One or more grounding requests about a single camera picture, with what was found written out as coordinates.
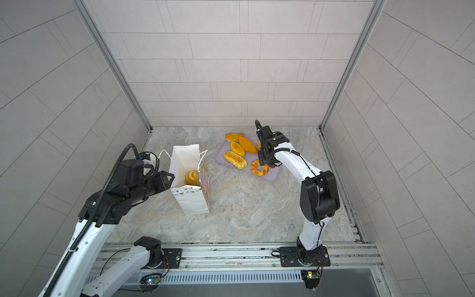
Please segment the white cartoon paper bag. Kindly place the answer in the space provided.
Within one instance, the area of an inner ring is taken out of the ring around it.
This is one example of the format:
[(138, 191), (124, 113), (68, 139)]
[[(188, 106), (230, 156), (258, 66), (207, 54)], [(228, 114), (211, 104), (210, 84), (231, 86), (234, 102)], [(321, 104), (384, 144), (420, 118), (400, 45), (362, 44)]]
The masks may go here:
[(209, 213), (210, 178), (205, 162), (207, 151), (201, 151), (198, 144), (174, 146), (169, 154), (168, 172), (174, 175), (170, 191), (185, 215)]

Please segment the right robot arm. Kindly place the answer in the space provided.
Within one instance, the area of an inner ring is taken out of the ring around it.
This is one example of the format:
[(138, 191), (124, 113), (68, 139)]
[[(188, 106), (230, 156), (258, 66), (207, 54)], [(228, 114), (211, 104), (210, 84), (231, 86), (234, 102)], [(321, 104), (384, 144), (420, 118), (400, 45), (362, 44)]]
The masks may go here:
[(306, 219), (296, 240), (297, 260), (303, 266), (330, 265), (328, 252), (321, 236), (330, 219), (340, 208), (335, 175), (323, 172), (310, 164), (281, 132), (255, 121), (256, 134), (261, 144), (258, 151), (261, 165), (284, 165), (301, 183), (299, 205)]

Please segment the striped round bun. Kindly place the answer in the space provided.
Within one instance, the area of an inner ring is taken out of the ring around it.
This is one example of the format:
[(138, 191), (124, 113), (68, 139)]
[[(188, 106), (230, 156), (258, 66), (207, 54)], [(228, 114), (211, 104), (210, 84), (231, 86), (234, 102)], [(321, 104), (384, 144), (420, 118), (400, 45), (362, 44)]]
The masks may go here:
[(188, 178), (189, 178), (189, 179), (198, 179), (198, 180), (200, 181), (200, 179), (199, 179), (199, 173), (198, 173), (196, 170), (190, 171), (190, 172), (186, 175), (186, 179), (188, 179)]

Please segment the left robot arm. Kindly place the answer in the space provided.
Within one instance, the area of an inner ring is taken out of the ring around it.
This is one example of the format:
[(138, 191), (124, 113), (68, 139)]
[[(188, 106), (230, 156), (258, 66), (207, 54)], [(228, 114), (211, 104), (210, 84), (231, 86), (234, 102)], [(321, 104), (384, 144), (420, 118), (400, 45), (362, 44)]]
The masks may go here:
[(125, 256), (93, 282), (86, 279), (112, 231), (134, 207), (149, 197), (171, 188), (174, 175), (158, 170), (144, 160), (125, 160), (113, 167), (105, 187), (91, 195), (79, 214), (69, 247), (53, 275), (40, 292), (41, 297), (111, 297), (141, 268), (170, 263), (160, 240), (143, 236)]

